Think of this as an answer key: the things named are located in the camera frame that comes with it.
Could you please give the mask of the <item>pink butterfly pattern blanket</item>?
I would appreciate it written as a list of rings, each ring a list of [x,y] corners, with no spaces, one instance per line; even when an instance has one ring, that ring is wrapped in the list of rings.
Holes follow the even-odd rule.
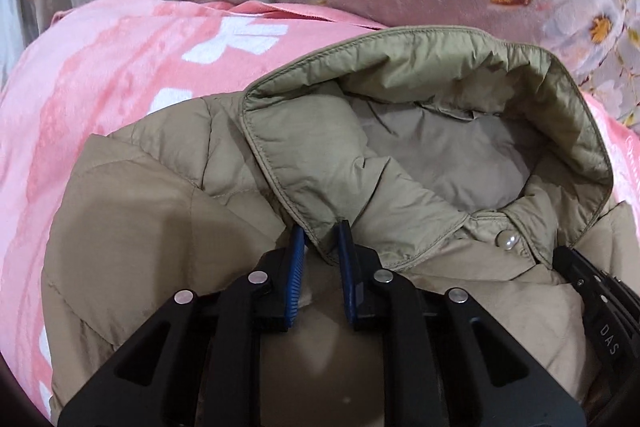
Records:
[[[1,98],[1,350],[44,413],[58,416],[44,257],[87,140],[194,98],[242,92],[304,56],[383,30],[300,4],[98,0],[60,14],[26,49]]]

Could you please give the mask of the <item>khaki quilted puffer jacket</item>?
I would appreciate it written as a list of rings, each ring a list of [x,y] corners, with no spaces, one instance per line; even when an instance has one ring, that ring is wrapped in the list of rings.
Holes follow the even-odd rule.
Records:
[[[564,65],[459,27],[372,32],[93,135],[42,270],[51,409],[176,291],[225,288],[298,225],[302,309],[265,345],[265,421],[381,425],[381,355],[346,323],[332,251],[344,219],[416,286],[469,291],[596,415],[612,384],[552,256],[574,247],[638,287],[634,215],[613,186]]]

